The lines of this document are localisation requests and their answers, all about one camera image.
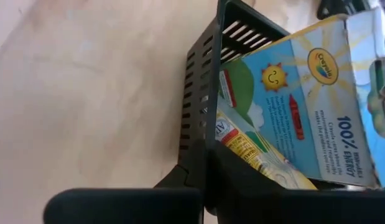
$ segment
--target beige floor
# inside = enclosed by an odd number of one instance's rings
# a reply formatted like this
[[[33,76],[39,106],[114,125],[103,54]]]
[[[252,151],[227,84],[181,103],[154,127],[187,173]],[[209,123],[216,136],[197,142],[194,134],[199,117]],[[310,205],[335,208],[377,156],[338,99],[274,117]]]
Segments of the beige floor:
[[[315,22],[318,4],[246,2],[291,32]],[[216,9],[33,3],[0,0],[0,223],[41,223],[64,189],[159,181],[177,159],[185,55]]]

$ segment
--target crayola logo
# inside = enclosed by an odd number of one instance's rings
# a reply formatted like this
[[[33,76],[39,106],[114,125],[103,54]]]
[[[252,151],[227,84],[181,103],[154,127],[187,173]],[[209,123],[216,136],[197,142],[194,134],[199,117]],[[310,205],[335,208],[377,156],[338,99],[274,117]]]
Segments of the crayola logo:
[[[332,85],[337,81],[339,71],[335,59],[325,49],[312,49],[308,54],[308,67],[318,82]]]

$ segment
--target red crayon illustration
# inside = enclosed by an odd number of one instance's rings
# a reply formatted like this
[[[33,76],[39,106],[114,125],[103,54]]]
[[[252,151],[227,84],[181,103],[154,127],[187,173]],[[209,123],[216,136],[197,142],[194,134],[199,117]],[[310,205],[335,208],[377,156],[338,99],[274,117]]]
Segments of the red crayon illustration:
[[[289,108],[290,108],[290,112],[292,113],[293,125],[297,135],[297,139],[303,140],[304,132],[302,127],[302,122],[300,120],[299,106],[291,94],[289,96]]]

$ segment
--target sun rays illustration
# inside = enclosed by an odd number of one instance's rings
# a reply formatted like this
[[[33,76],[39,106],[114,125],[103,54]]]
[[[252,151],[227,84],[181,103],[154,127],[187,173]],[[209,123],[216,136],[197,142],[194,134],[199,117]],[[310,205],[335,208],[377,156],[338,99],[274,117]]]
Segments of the sun rays illustration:
[[[368,70],[371,60],[351,62],[350,49],[355,48],[370,33],[362,34],[348,44],[341,47],[332,47],[333,26],[325,26],[322,29],[322,41],[309,40],[306,35],[296,37],[294,44],[298,44],[302,49],[302,54],[289,55],[277,54],[283,65],[296,66],[299,68],[300,80],[288,83],[286,87],[289,92],[294,91],[302,85],[309,86],[309,91],[305,96],[307,107],[313,108],[321,92],[325,91],[330,103],[339,111],[343,102],[338,95],[356,95],[354,82],[351,76],[354,71]]]

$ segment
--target sun illustration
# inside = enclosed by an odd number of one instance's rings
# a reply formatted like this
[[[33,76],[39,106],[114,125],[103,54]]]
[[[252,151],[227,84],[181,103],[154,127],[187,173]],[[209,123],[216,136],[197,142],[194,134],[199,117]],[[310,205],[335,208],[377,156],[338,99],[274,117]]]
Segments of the sun illustration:
[[[318,96],[326,94],[331,104],[339,110],[342,102],[339,94],[355,96],[355,86],[351,81],[353,69],[355,71],[368,70],[371,65],[368,61],[351,62],[350,49],[355,48],[370,34],[361,34],[349,44],[343,41],[333,41],[334,30],[332,26],[322,27],[318,39],[309,40],[305,35],[296,37],[293,48],[298,48],[298,53],[290,55],[277,54],[283,65],[296,66],[300,73],[300,80],[288,84],[288,91],[303,87],[308,90],[305,96],[308,107],[314,107]]]
[[[274,90],[277,92],[282,87],[287,87],[287,73],[283,71],[281,63],[277,65],[268,64],[266,69],[261,70],[261,82],[267,91]]]

